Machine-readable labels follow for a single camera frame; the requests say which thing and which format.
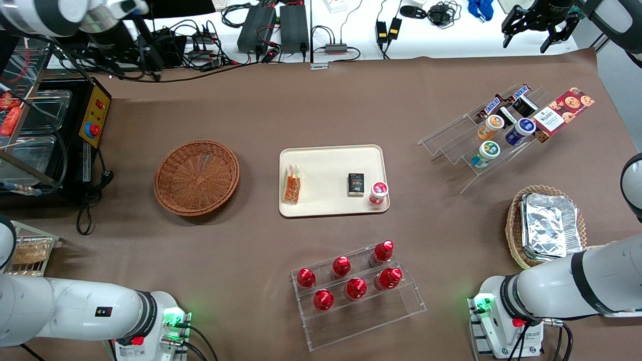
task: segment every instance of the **white table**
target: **white table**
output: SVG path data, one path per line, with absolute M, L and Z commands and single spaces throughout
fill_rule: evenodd
M 328 12 L 323 0 L 306 0 L 306 13 L 309 18 L 309 2 L 312 1 L 313 24 L 330 27 L 336 34 L 336 40 L 339 41 L 340 26 L 345 20 L 346 15 L 353 8 L 357 7 L 359 0 L 349 0 L 348 10 L 344 12 L 331 14 Z M 424 9 L 428 10 L 430 6 L 437 3 L 438 0 L 428 0 Z M 243 4 L 242 0 L 231 0 L 229 4 Z M 358 48 L 361 51 L 360 60 L 382 59 L 381 52 L 375 43 L 374 24 L 377 13 L 380 9 L 380 2 L 372 3 L 369 0 L 363 0 L 361 7 L 356 10 L 346 25 L 343 27 L 343 42 L 348 46 Z M 540 55 L 539 47 L 547 38 L 548 33 L 538 31 L 526 31 L 513 37 L 508 48 L 502 47 L 503 34 L 501 32 L 501 23 L 506 15 L 502 11 L 499 3 L 493 1 L 494 16 L 492 20 L 485 23 L 480 22 L 472 16 L 467 9 L 468 2 L 462 0 L 461 18 L 455 21 L 455 24 L 448 29 L 439 29 L 432 25 L 427 19 L 409 19 L 399 16 L 403 22 L 399 38 L 393 41 L 388 51 L 388 56 L 392 59 L 431 57 L 431 58 L 468 58 L 468 57 L 511 57 L 511 56 L 533 56 Z M 379 20 L 386 21 L 389 26 L 392 17 L 394 17 L 398 0 L 387 0 L 383 6 L 383 11 Z M 228 19 L 232 22 L 243 22 L 247 10 L 241 9 L 231 12 Z M 156 28 L 163 26 L 172 26 L 184 19 L 192 19 L 197 24 L 205 24 L 210 20 L 216 25 L 218 36 L 222 41 L 223 49 L 230 58 L 238 62 L 246 62 L 247 55 L 238 53 L 236 40 L 241 29 L 230 28 L 221 22 L 221 13 L 216 12 L 208 15 L 199 15 L 188 18 L 157 19 Z M 153 28 L 151 21 L 146 21 L 150 29 Z M 130 21 L 126 21 L 132 35 L 137 32 Z M 177 31 L 183 35 L 191 35 L 193 30 L 187 27 L 181 27 Z M 273 34 L 272 41 L 280 42 L 279 32 Z M 327 33 L 324 31 L 315 31 L 314 47 L 324 46 L 328 42 Z M 192 49 L 191 41 L 188 41 L 186 53 Z M 551 45 L 546 55 L 558 55 L 577 50 L 573 38 L 566 42 Z M 315 53 L 315 62 L 327 62 L 341 58 L 351 58 L 354 55 L 326 55 L 322 50 Z M 306 61 L 309 62 L 310 56 L 307 54 Z M 293 55 L 284 54 L 281 57 L 282 62 L 301 62 L 303 57 L 300 53 Z M 57 59 L 49 63 L 50 69 L 61 68 Z

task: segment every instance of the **aluminum foil container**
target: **aluminum foil container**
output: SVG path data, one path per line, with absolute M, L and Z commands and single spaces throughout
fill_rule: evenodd
M 577 208 L 566 197 L 522 196 L 522 246 L 532 260 L 552 261 L 580 252 Z

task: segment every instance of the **basket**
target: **basket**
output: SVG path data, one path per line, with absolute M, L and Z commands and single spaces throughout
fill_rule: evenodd
M 508 240 L 508 248 L 510 249 L 510 255 L 513 256 L 515 262 L 523 268 L 529 269 L 532 266 L 536 266 L 542 261 L 531 260 L 526 257 L 522 250 L 522 220 L 521 220 L 521 208 L 519 203 L 523 195 L 527 193 L 539 193 L 543 195 L 550 196 L 566 196 L 563 192 L 549 186 L 529 186 L 521 191 L 513 198 L 513 202 L 510 204 L 508 209 L 508 217 L 506 221 L 506 239 Z M 582 243 L 582 248 L 586 249 L 586 225 L 584 224 L 584 218 L 578 210 L 577 212 L 577 232 L 580 234 L 580 242 Z
M 165 156 L 154 176 L 154 195 L 176 215 L 200 216 L 225 203 L 238 181 L 231 150 L 215 141 L 192 141 Z

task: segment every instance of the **control panel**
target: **control panel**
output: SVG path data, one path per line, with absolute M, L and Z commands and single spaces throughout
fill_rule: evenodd
M 99 87 L 94 86 L 79 132 L 80 137 L 94 148 L 100 142 L 110 105 L 111 99 Z

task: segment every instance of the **brown tablecloth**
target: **brown tablecloth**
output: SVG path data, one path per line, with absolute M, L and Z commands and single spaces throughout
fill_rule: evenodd
M 186 72 L 166 72 L 166 78 Z M 172 84 L 101 78 L 116 98 L 102 149 L 116 178 L 92 210 L 96 229 L 76 234 L 75 208 L 11 211 L 59 234 L 47 275 L 163 290 L 194 312 L 194 325 L 231 360 L 470 360 L 466 297 L 489 276 L 519 272 L 504 236 L 507 207 L 531 184 L 566 192 L 586 220 L 589 244 L 642 229 L 619 189 L 636 153 L 602 85 L 592 50 L 554 57 L 259 65 Z M 511 85 L 557 96 L 572 86 L 596 104 L 545 144 L 463 195 L 464 164 L 432 161 L 417 141 Z M 214 139 L 241 166 L 218 212 L 187 220 L 158 205 L 153 175 L 174 147 Z M 390 209 L 380 215 L 286 219 L 278 208 L 279 153 L 306 146 L 377 144 Z M 309 353 L 289 271 L 392 239 L 428 312 Z M 573 322 L 573 359 L 636 359 L 636 320 Z M 547 330 L 549 359 L 557 332 Z M 204 345 L 195 341 L 198 346 Z M 99 342 L 36 339 L 47 360 L 106 360 Z M 0 359 L 29 360 L 18 348 Z

